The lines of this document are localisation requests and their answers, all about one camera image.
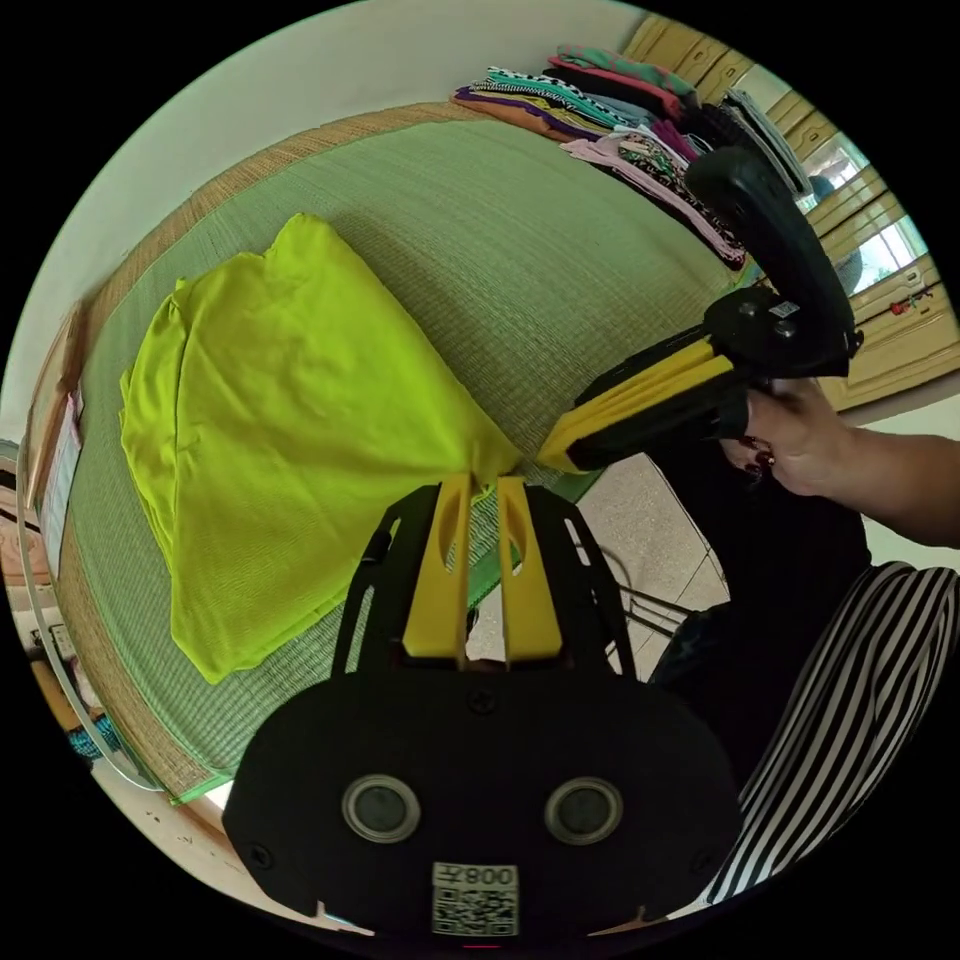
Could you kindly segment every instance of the black and white striped sleeve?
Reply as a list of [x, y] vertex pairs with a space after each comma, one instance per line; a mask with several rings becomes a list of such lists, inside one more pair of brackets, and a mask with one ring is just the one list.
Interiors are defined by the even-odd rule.
[[960, 633], [960, 577], [903, 563], [857, 581], [741, 794], [743, 830], [701, 900], [726, 900], [822, 843], [889, 769]]

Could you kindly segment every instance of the white wall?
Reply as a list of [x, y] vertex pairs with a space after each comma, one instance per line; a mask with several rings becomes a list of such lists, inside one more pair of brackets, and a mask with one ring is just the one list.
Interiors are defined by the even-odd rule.
[[352, 114], [444, 100], [491, 64], [539, 73], [558, 43], [622, 49], [642, 14], [609, 0], [365, 0], [253, 44], [181, 91], [117, 151], [54, 241], [0, 391], [0, 438], [23, 436], [70, 305], [197, 187], [257, 150]]

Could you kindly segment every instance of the paper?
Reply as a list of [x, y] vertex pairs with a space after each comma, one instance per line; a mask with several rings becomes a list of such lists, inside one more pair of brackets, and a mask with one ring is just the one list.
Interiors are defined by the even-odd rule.
[[75, 395], [71, 394], [67, 397], [63, 421], [57, 434], [57, 445], [50, 463], [50, 473], [40, 509], [40, 533], [47, 551], [47, 566], [55, 578], [60, 575], [60, 548], [67, 519], [67, 503], [80, 459], [77, 418], [77, 400]]

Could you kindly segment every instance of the qr code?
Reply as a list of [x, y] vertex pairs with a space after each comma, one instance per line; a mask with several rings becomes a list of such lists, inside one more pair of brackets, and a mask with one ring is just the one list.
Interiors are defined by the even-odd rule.
[[517, 926], [515, 868], [435, 865], [434, 933], [510, 937]]

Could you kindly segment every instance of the wooden cabinet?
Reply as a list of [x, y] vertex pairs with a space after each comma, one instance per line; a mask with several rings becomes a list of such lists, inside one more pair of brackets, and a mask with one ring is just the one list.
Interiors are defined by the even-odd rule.
[[[694, 84], [706, 103], [719, 102], [755, 66], [719, 40], [656, 14], [641, 23], [624, 53], [676, 73]], [[808, 165], [817, 160], [818, 150], [831, 149], [824, 145], [839, 133], [795, 90], [783, 93], [767, 116]], [[838, 263], [905, 216], [893, 191], [866, 166], [814, 207], [808, 220], [827, 255]], [[822, 381], [838, 409], [890, 397], [960, 370], [960, 325], [929, 254], [850, 299], [863, 347], [848, 378]]]

